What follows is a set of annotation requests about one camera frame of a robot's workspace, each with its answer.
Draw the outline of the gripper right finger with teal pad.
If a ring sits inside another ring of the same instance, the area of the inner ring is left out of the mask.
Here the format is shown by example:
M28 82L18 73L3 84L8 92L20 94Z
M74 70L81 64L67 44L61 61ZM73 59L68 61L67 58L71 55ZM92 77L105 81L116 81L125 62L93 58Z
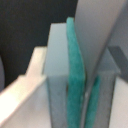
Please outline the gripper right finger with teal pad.
M118 46L105 51L91 92L85 128L108 128L115 76L120 73L117 65L120 52Z

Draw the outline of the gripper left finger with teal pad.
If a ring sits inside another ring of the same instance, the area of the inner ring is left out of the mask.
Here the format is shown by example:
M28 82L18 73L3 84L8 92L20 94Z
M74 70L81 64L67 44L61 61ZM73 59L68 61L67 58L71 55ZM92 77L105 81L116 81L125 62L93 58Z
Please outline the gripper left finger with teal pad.
M79 128L86 75L72 17L51 24L47 48L52 128Z

